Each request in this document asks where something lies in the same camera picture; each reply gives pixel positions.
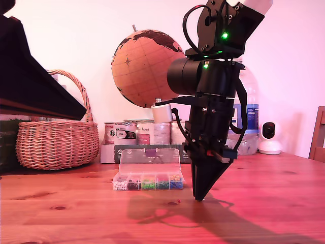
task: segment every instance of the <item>water bottle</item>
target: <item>water bottle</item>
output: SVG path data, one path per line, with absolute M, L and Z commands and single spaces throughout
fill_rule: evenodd
M 235 60 L 239 63 L 242 62 L 242 59 L 239 58 Z M 243 137 L 243 140 L 238 147 L 238 155 L 253 155 L 257 152 L 258 149 L 258 84 L 257 80 L 252 74 L 252 72 L 245 66 L 244 70 L 240 71 L 239 75 L 240 80 L 242 81 L 246 91 L 247 91 L 247 119 L 248 126 Z M 234 102 L 235 115 L 233 117 L 232 123 L 238 127 L 242 128 L 241 120 L 241 105 L 236 94 Z M 239 135 L 235 134 L 231 129 L 228 133 L 228 139 L 226 144 L 230 148 L 234 148 Z

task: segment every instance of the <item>wooden table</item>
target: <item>wooden table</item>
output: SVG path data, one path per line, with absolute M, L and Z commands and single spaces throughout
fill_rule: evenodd
M 114 192 L 116 172 L 91 164 L 2 176 L 1 243 L 325 243 L 324 163 L 240 157 L 202 202 L 190 165 L 180 191 Z

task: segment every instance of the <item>security camera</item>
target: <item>security camera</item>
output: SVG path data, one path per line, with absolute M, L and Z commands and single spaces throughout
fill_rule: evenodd
M 262 123 L 258 150 L 261 154 L 280 154 L 281 143 L 278 141 L 281 129 L 275 122 Z

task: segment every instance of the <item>basket handle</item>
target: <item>basket handle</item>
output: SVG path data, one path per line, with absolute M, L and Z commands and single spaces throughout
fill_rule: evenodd
M 87 91 L 86 91 L 86 88 L 81 84 L 81 82 L 73 74 L 66 72 L 64 70 L 49 70 L 47 72 L 50 75 L 64 75 L 64 76 L 68 77 L 69 79 L 71 79 L 76 84 L 76 86 L 79 88 L 79 91 L 82 95 L 82 99 L 84 101 L 85 108 L 87 109 L 86 122 L 93 122 L 91 107 L 90 107 Z

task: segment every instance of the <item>green led light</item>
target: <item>green led light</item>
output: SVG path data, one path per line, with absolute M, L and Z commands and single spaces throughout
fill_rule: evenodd
M 228 33 L 227 32 L 224 32 L 221 36 L 223 39 L 227 39 L 228 38 Z

